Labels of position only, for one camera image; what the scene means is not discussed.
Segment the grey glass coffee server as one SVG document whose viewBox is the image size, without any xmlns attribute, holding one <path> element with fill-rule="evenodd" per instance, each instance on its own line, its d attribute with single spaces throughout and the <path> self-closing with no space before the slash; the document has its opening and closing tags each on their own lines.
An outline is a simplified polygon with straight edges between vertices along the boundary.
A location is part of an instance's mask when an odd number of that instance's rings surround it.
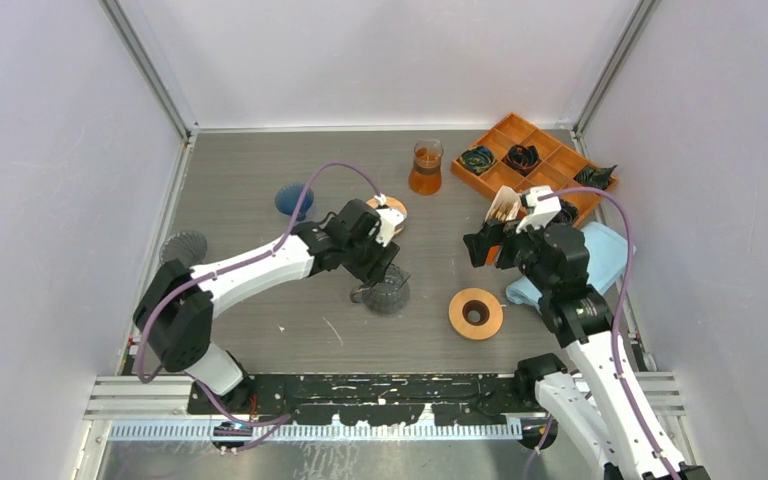
<svg viewBox="0 0 768 480">
<path fill-rule="evenodd" d="M 395 264 L 388 266 L 381 282 L 373 285 L 360 285 L 349 295 L 352 303 L 363 304 L 376 315 L 393 315 L 403 310 L 410 301 L 411 275 Z"/>
</svg>

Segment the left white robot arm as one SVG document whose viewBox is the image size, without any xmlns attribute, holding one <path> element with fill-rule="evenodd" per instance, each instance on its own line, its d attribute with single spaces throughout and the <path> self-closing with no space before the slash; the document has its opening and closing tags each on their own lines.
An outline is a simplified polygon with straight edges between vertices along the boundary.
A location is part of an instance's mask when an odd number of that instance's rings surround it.
<svg viewBox="0 0 768 480">
<path fill-rule="evenodd" d="M 212 326 L 232 306 L 278 285 L 345 269 L 366 286 L 381 283 L 400 248 L 404 213 L 353 199 L 320 222 L 294 223 L 289 234 L 207 265 L 163 263 L 133 313 L 142 340 L 162 369 L 186 373 L 225 411 L 245 409 L 249 375 L 212 339 Z"/>
</svg>

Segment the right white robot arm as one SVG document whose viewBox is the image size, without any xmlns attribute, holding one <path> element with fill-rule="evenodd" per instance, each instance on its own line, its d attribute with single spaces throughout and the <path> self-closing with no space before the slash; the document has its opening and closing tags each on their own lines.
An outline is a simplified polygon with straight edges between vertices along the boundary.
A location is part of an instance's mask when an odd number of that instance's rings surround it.
<svg viewBox="0 0 768 480">
<path fill-rule="evenodd" d="M 599 479 L 706 479 L 661 427 L 634 372 L 605 298 L 590 284 L 584 234 L 569 225 L 517 230 L 486 222 L 464 244 L 475 267 L 495 257 L 499 269 L 517 268 L 540 291 L 538 307 L 589 388 L 585 399 L 555 354 L 520 361 L 515 396 L 527 410 L 544 409 L 571 436 Z"/>
</svg>

